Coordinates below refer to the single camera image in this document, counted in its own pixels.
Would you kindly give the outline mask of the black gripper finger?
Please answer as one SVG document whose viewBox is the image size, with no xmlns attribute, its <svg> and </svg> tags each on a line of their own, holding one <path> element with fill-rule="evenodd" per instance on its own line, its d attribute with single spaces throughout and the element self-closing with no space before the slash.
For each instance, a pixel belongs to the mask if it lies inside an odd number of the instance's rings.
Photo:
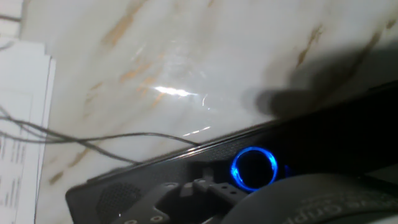
<svg viewBox="0 0 398 224">
<path fill-rule="evenodd" d="M 119 215 L 113 224 L 221 223 L 248 194 L 228 182 L 214 182 L 213 170 L 186 184 L 166 182 Z"/>
</svg>

